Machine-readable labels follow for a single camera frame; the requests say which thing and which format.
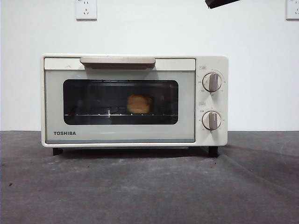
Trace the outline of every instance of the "white knob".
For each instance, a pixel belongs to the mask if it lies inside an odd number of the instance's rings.
[[[208,130],[216,130],[221,124],[221,117],[215,111],[209,111],[202,116],[202,124]]]
[[[209,92],[215,92],[221,87],[221,77],[215,72],[208,73],[202,80],[202,85]]]

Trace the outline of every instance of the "electrical socket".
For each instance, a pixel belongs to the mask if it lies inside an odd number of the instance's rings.
[[[299,20],[299,0],[286,0],[286,19]]]
[[[98,18],[97,0],[75,0],[75,1],[76,1],[76,19],[78,21],[97,20]]]

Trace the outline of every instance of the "baked bun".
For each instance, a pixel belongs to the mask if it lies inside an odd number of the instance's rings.
[[[131,113],[148,113],[152,106],[152,99],[141,94],[132,94],[128,97],[127,110]]]

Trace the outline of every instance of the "gray floor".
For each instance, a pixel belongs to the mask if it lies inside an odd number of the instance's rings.
[[[1,133],[2,224],[298,224],[299,132],[194,149],[66,150]]]

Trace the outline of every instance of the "toaster oven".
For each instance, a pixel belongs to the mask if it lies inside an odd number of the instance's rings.
[[[42,145],[200,147],[228,140],[223,56],[54,55],[42,59]]]

